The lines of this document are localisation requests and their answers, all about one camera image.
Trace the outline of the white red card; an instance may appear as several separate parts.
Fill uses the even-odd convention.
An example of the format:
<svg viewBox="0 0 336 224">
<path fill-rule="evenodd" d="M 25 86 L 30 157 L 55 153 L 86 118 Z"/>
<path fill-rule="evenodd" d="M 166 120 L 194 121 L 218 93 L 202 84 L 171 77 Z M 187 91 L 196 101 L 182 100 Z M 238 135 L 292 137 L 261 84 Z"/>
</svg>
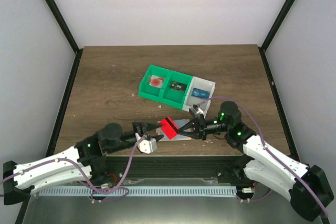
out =
<svg viewBox="0 0 336 224">
<path fill-rule="evenodd" d="M 149 82 L 149 85 L 152 87 L 156 87 L 156 88 L 162 88 L 162 85 L 164 83 L 164 78 L 162 77 L 158 77 L 158 76 L 152 76 Z"/>
<path fill-rule="evenodd" d="M 159 121 L 159 125 L 160 134 L 164 135 L 162 140 L 170 141 L 178 135 L 179 127 L 169 116 Z"/>
</svg>

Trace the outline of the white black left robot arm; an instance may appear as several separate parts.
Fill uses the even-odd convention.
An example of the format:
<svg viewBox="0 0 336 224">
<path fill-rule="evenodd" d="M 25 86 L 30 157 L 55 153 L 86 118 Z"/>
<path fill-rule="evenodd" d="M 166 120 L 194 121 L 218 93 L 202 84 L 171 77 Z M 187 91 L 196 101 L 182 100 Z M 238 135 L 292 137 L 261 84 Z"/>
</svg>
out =
<svg viewBox="0 0 336 224">
<path fill-rule="evenodd" d="M 18 204 L 43 189 L 70 182 L 102 184 L 107 178 L 106 154 L 129 148 L 146 154 L 154 152 L 163 136 L 151 137 L 148 132 L 162 125 L 133 122 L 132 126 L 132 130 L 125 132 L 120 124 L 109 123 L 58 154 L 25 164 L 4 163 L 4 205 Z"/>
</svg>

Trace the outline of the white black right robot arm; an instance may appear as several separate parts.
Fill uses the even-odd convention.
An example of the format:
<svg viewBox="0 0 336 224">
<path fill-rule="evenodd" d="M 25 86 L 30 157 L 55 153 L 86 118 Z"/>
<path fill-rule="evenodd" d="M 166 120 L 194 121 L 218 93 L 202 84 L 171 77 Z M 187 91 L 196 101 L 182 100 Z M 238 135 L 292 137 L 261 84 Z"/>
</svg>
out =
<svg viewBox="0 0 336 224">
<path fill-rule="evenodd" d="M 238 183 L 259 182 L 287 199 L 294 211 L 307 221 L 328 216 L 327 206 L 334 194 L 327 176 L 317 165 L 309 166 L 280 152 L 242 121 L 245 109 L 234 101 L 224 101 L 218 116 L 206 119 L 200 105 L 190 107 L 192 120 L 178 134 L 205 140 L 210 134 L 225 133 L 224 139 L 247 159 L 233 170 Z"/>
</svg>

